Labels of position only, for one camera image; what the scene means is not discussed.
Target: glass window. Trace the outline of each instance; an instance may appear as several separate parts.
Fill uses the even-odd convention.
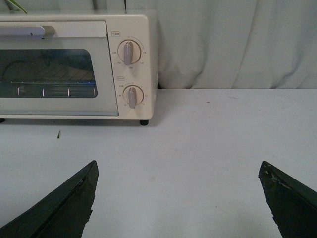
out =
[[[1,98],[95,98],[97,94],[87,50],[0,50]]]

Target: door handle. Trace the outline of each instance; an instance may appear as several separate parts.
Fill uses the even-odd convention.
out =
[[[0,26],[0,37],[42,39],[55,33],[52,26]]]

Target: white tabletop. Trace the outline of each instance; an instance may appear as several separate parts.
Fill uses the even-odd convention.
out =
[[[169,89],[148,126],[7,119],[0,227],[96,160],[83,238],[280,238],[258,171],[317,190],[316,103],[317,90]]]

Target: white curtain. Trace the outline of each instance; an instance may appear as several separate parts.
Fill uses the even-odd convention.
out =
[[[316,0],[127,0],[155,8],[163,88],[317,88]]]

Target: temperature knob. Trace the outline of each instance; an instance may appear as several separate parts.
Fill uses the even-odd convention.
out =
[[[137,86],[128,86],[123,91],[123,99],[132,109],[143,101],[143,96],[142,89]]]
[[[141,48],[138,43],[126,40],[119,45],[118,54],[125,65],[130,65],[140,59]]]

